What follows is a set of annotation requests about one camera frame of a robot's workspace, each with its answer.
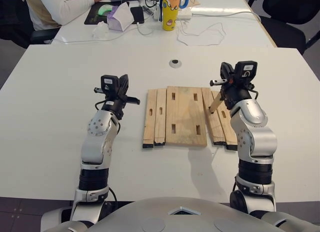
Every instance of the black phone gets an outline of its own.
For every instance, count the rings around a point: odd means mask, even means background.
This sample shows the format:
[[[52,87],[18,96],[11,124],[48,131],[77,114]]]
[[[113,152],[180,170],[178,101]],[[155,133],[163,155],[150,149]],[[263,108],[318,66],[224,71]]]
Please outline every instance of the black phone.
[[[141,6],[131,7],[130,11],[134,18],[134,21],[132,22],[132,24],[136,24],[136,23],[143,24],[145,22],[144,11]]]

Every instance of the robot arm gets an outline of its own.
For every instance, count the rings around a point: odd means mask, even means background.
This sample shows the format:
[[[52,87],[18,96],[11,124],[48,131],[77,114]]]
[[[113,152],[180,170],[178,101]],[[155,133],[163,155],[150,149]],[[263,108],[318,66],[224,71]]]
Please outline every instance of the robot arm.
[[[127,75],[120,78],[104,75],[101,88],[94,89],[96,93],[105,94],[105,100],[101,110],[88,123],[81,149],[81,170],[71,211],[72,221],[96,224],[107,215],[108,203],[105,200],[109,192],[112,145],[120,130],[119,120],[124,115],[122,109],[126,103],[140,103],[137,98],[126,96],[128,86]]]
[[[257,63],[238,62],[235,69],[222,63],[222,80],[210,85],[221,85],[221,100],[230,110],[231,126],[237,137],[239,171],[235,177],[238,190],[230,195],[230,206],[250,214],[254,211],[276,211],[275,184],[272,181],[272,164],[277,138],[267,126],[267,114],[249,91],[254,85]]]

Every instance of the mouse pad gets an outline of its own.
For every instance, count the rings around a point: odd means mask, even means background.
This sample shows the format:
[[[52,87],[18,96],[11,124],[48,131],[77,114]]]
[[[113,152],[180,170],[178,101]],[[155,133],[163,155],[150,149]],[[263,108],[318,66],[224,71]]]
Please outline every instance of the mouse pad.
[[[107,16],[100,16],[98,15],[98,10],[103,5],[112,5],[112,6],[119,6],[121,2],[97,2],[92,5],[88,16],[86,17],[84,24],[85,25],[97,25],[99,22],[103,21],[107,23]]]

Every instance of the computer mouse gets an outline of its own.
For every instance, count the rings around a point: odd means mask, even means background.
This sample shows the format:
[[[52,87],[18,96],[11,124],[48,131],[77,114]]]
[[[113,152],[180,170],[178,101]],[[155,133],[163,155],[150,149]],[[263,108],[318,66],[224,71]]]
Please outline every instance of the computer mouse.
[[[99,16],[107,16],[107,14],[109,14],[110,11],[112,11],[112,5],[104,4],[99,8],[98,15]]]

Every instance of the floor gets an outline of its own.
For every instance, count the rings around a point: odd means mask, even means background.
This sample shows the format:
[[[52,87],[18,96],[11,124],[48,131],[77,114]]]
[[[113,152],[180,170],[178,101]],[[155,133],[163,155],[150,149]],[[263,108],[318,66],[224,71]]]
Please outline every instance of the floor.
[[[252,9],[265,16],[263,0],[253,4]],[[309,23],[297,26],[307,38],[320,30],[320,13]],[[11,41],[0,39],[0,89],[24,54],[25,49]],[[320,80],[320,41],[303,55],[317,78]],[[47,211],[67,207],[70,201],[20,199],[0,197],[0,225],[2,232],[39,232],[41,215]],[[277,210],[296,216],[320,226],[320,201],[277,203]]]

